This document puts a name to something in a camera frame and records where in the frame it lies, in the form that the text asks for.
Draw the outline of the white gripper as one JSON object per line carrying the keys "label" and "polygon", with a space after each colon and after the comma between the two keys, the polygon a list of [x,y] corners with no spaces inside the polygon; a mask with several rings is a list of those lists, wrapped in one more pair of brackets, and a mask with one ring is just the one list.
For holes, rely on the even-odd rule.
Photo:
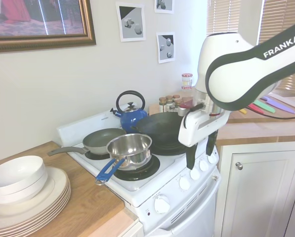
{"label": "white gripper", "polygon": [[186,167],[190,170],[195,165],[195,154],[200,141],[208,137],[206,155],[211,156],[216,144],[218,130],[229,119],[229,112],[222,111],[218,116],[211,117],[209,113],[197,110],[185,115],[182,119],[178,141],[186,146]]}

